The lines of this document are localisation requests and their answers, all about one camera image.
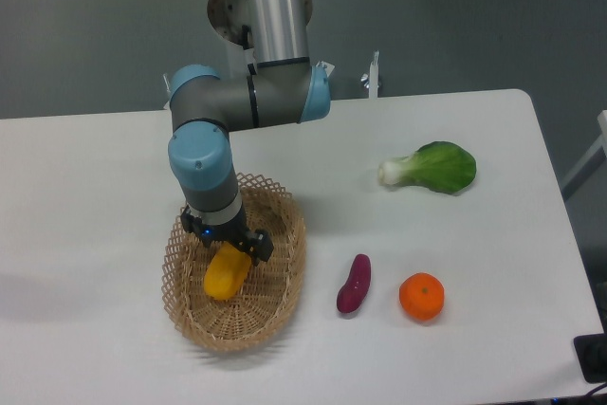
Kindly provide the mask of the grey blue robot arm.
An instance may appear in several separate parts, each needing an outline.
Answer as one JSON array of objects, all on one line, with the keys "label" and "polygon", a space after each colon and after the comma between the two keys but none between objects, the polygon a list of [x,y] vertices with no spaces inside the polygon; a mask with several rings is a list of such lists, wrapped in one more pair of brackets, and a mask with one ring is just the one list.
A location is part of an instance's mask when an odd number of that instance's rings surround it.
[{"label": "grey blue robot arm", "polygon": [[205,246],[226,241],[253,263],[269,260],[265,230],[248,227],[233,167],[230,133],[320,120],[330,111],[326,70],[310,62],[304,0],[245,0],[239,41],[254,53],[246,77],[223,80],[186,65],[168,84],[168,157],[186,198],[181,225]]}]

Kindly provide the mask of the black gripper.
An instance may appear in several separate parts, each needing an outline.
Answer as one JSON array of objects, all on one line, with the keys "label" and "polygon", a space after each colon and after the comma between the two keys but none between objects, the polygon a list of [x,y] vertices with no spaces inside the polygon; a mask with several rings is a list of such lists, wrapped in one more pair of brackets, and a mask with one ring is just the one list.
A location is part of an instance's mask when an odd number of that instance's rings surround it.
[{"label": "black gripper", "polygon": [[247,218],[243,212],[239,212],[229,222],[211,225],[197,217],[191,207],[186,205],[180,214],[180,222],[182,229],[194,234],[205,247],[209,247],[212,242],[228,242],[245,253],[255,267],[268,262],[274,250],[273,241],[266,230],[248,230]]}]

